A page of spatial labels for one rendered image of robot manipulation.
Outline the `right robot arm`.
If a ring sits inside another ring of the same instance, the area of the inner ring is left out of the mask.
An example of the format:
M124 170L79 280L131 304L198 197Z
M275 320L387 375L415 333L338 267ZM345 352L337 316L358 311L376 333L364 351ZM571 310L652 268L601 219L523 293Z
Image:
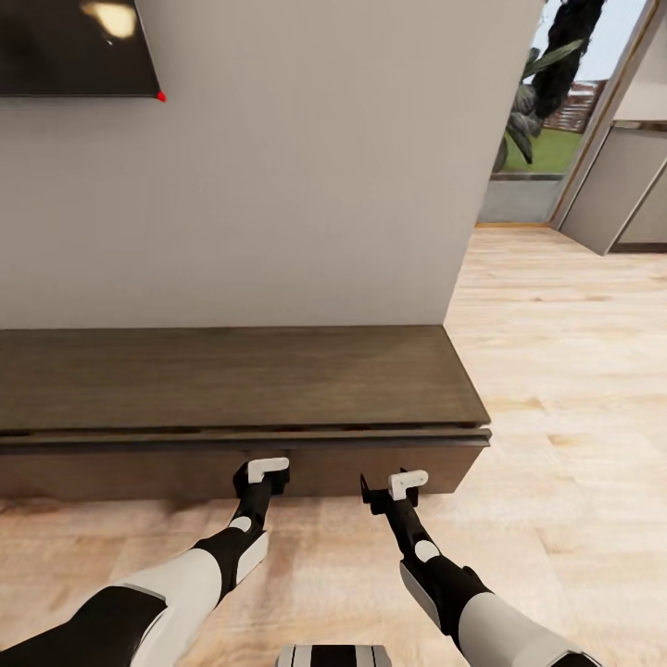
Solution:
M536 623L490 592L469 566L443 556L414 507L428 473L394 473L390 488L371 491L360 477L363 502L371 514L385 514L402 559L399 570L407 592L471 667L607 667L587 649Z

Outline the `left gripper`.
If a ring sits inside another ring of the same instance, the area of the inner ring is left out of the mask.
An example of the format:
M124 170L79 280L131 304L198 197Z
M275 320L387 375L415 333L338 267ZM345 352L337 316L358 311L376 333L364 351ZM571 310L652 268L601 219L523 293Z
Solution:
M269 505L272 497L283 495L286 483L290 482L289 468L282 471L264 472L261 483L249 483L247 467L248 463L246 461L233 476L236 497L243 501L249 496L260 496Z

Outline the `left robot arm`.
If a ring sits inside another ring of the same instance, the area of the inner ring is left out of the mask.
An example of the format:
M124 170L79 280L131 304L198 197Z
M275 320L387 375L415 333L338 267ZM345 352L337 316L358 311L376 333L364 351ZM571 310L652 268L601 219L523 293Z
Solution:
M242 502L229 528L99 588L64 624L0 651L0 667L173 667L265 558L267 507L290 482L288 466L286 457L246 461L233 476Z

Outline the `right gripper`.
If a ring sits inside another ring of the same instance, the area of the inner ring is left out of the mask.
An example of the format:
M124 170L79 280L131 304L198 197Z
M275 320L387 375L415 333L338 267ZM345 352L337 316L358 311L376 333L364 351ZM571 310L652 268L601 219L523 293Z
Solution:
M418 489L417 486L406 489L406 499L394 501L389 495L388 488L384 490L371 491L363 478L360 477L361 493L363 494L363 502L371 503L371 514L385 514L386 518L393 529L396 519L400 519L402 515L417 515L414 507L418 506Z

